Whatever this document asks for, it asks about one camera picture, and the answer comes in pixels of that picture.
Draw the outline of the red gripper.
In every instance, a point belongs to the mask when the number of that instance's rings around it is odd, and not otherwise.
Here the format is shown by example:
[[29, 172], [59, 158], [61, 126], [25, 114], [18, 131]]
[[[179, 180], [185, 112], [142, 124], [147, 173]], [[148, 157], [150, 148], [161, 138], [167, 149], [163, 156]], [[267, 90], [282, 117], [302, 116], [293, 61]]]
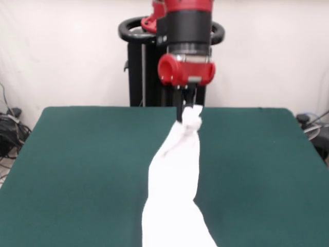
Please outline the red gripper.
[[[185, 107], [193, 107], [197, 91], [197, 85], [187, 84], [208, 85], [214, 78], [216, 67], [213, 62], [190, 62], [165, 54], [160, 58], [157, 70], [163, 84], [178, 86], [175, 89], [176, 120], [182, 121], [183, 102]], [[185, 86], [184, 96], [180, 86]]]

